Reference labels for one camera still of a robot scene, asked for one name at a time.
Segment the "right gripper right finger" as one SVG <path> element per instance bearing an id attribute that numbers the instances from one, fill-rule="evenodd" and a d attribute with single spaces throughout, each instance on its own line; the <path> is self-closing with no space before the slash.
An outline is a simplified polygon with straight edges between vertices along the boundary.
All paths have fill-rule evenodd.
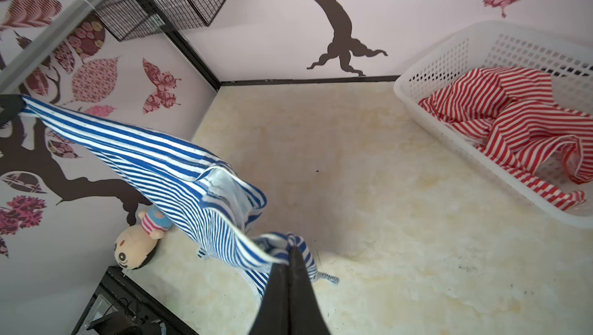
<path id="1" fill-rule="evenodd" d="M 321 315 L 304 264 L 302 251 L 296 246 L 290 250 L 289 334 L 330 335 L 330 331 Z"/>

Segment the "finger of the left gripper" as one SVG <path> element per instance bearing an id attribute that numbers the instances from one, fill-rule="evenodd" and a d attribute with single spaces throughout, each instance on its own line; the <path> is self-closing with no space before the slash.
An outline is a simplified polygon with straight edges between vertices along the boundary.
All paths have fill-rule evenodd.
<path id="1" fill-rule="evenodd" d="M 21 95 L 0 95 L 0 106 L 0 126 L 4 126 L 25 109 L 25 101 Z"/>

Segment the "blue white striped tank top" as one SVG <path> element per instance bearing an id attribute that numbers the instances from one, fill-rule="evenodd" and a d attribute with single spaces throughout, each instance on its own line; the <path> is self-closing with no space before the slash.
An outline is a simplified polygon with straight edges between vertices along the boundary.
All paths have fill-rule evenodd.
<path id="1" fill-rule="evenodd" d="M 86 147 L 145 196 L 199 246 L 199 256 L 225 262 L 263 296 L 275 264 L 298 248 L 311 282 L 340 279 L 318 270 L 306 242 L 293 233 L 249 237 L 267 206 L 264 193 L 232 166 L 194 143 L 152 129 L 75 112 L 24 96 L 23 114 Z"/>

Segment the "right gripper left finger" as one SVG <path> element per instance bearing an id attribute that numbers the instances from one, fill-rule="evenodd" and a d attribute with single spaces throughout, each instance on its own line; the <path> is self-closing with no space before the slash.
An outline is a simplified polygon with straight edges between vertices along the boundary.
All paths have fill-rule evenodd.
<path id="1" fill-rule="evenodd" d="M 288 266 L 273 265 L 251 335 L 290 333 Z"/>

